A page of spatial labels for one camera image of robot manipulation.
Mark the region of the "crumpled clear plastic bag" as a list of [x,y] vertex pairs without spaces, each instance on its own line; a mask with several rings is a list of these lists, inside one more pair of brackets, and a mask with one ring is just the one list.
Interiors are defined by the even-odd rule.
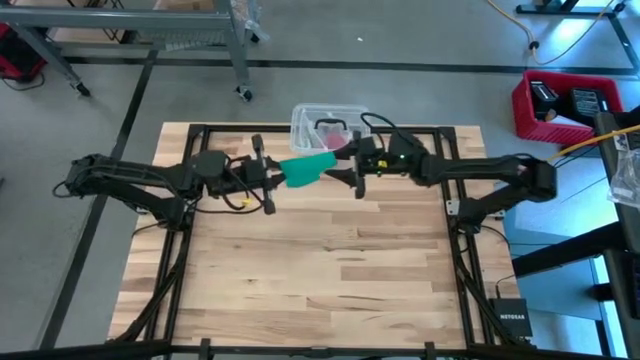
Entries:
[[640,148],[619,153],[608,199],[640,210]]

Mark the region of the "clear plastic wrap on workbench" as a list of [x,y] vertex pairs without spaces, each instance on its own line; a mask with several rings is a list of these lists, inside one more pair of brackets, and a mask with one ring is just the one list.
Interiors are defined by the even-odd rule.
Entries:
[[253,43],[271,39],[260,23],[262,8],[258,0],[230,0],[236,22],[242,25]]

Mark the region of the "black charger with label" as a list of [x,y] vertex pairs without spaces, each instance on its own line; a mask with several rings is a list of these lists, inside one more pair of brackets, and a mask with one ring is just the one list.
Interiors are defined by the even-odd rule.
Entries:
[[529,85],[534,115],[538,120],[545,120],[559,96],[542,81],[531,81]]

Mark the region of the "green elastic bandage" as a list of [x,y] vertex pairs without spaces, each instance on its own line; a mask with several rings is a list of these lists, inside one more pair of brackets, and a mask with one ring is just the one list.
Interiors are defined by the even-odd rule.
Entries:
[[280,169],[290,188],[310,185],[320,179],[320,175],[337,165],[333,152],[325,152],[308,157],[299,157],[280,162]]

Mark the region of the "black Netgear network switch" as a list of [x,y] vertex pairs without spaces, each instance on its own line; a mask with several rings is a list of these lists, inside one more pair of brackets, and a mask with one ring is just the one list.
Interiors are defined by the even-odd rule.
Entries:
[[491,298],[493,307],[502,325],[514,337],[533,336],[527,303],[521,298]]

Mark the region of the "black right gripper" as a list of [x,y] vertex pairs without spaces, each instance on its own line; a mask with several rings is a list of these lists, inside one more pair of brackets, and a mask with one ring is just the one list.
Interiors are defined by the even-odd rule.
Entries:
[[325,175],[348,186],[355,186],[355,198],[362,199],[366,193],[366,175],[382,175],[402,173],[400,158],[387,152],[384,147],[377,148],[372,137],[361,136],[355,131],[352,141],[335,149],[333,154],[337,160],[349,160],[352,157],[352,169],[330,169]]

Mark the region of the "black metal stand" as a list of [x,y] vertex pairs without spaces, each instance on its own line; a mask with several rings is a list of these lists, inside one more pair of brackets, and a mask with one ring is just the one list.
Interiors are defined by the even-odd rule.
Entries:
[[538,311],[603,320],[611,300],[629,355],[640,352],[640,209],[608,200],[617,170],[619,114],[600,113],[597,155],[577,151],[557,168],[551,202],[510,212],[508,238],[520,294]]

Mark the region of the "black ribbed power brick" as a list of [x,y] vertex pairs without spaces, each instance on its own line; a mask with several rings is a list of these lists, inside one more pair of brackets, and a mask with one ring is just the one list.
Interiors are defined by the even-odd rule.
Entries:
[[597,114],[608,112],[609,106],[600,91],[573,88],[570,91],[571,114],[576,121],[592,121]]

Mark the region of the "red machine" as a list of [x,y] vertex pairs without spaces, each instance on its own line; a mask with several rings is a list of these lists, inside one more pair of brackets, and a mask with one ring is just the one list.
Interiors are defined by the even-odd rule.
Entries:
[[11,27],[0,23],[0,78],[28,83],[46,64]]

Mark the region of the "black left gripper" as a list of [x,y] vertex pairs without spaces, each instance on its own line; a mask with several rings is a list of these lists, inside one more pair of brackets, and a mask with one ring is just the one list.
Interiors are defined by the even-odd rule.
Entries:
[[245,193],[253,196],[266,215],[276,212],[272,198],[272,190],[286,181],[284,174],[272,176],[271,171],[281,172],[281,163],[272,161],[266,154],[261,135],[251,137],[255,156],[244,156],[230,160],[224,168],[223,177],[219,185],[221,195]]

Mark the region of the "clear plastic storage box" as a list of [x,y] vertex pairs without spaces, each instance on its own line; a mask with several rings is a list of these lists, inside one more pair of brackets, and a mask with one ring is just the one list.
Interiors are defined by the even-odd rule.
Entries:
[[352,140],[355,131],[360,132],[362,137],[368,137],[371,130],[360,118],[360,115],[367,111],[368,108],[365,106],[352,104],[298,104],[294,107],[291,117],[290,148],[301,156],[330,152],[324,144],[324,135],[330,132],[313,129],[315,121],[322,118],[344,120],[348,130],[340,133],[349,134],[349,141]]

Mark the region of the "grey metal workbench wooden top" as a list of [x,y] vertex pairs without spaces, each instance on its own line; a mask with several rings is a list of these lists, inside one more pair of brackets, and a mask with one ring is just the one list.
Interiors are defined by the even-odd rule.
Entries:
[[229,53],[238,81],[236,92],[243,101],[249,102],[253,99],[253,94],[244,49],[246,30],[236,21],[230,0],[213,0],[213,4],[212,12],[196,10],[172,12],[144,9],[13,6],[8,0],[0,0],[0,23],[8,24],[51,67],[64,75],[74,90],[85,97],[91,95],[90,91],[54,44],[38,32],[40,28],[107,28],[151,32],[162,30],[174,37],[185,33],[186,40],[196,42],[199,47],[205,45],[205,36],[219,35],[221,40],[213,45],[222,47]]

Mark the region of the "red item in box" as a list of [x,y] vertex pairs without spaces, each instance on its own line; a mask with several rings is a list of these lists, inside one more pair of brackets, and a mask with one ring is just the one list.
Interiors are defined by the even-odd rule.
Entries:
[[340,149],[349,143],[349,134],[330,132],[324,135],[324,144],[328,151]]

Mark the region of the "red plastic crate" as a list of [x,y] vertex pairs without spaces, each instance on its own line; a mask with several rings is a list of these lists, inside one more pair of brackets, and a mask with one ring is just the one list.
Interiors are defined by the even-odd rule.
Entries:
[[609,112],[623,111],[617,85],[610,78],[527,70],[511,95],[515,132],[522,139],[574,145],[594,136],[594,124],[589,127],[554,124],[538,117],[532,82],[541,82],[559,96],[557,104],[551,106],[557,114],[560,114],[558,107],[569,102],[570,92],[574,88],[595,90],[602,95]]

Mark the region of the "black floor frame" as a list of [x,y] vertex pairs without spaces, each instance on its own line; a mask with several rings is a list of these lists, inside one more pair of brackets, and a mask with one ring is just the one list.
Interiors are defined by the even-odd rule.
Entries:
[[618,16],[628,7],[632,0],[605,0],[604,5],[582,6],[581,0],[538,0],[538,4],[520,4],[515,7],[518,15],[547,15],[562,17],[593,18],[593,26],[606,19],[612,26],[627,59],[631,64],[631,74],[640,73],[640,56],[636,53],[632,42],[622,27]]

